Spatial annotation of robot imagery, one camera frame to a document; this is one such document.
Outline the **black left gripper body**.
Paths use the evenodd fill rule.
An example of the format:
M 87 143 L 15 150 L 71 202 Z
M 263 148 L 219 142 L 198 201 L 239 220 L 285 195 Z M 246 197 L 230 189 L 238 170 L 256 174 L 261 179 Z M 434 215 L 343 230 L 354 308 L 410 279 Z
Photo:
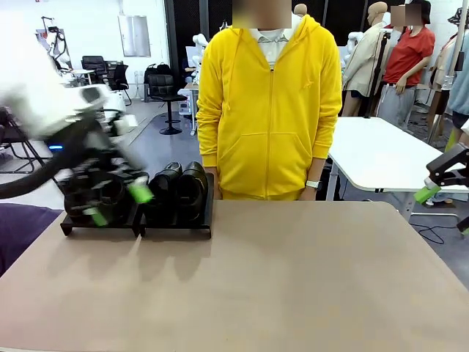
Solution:
M 82 117 L 54 134 L 54 154 L 62 162 L 59 184 L 108 184 L 124 181 L 127 164 L 115 142 L 116 128 L 96 117 Z

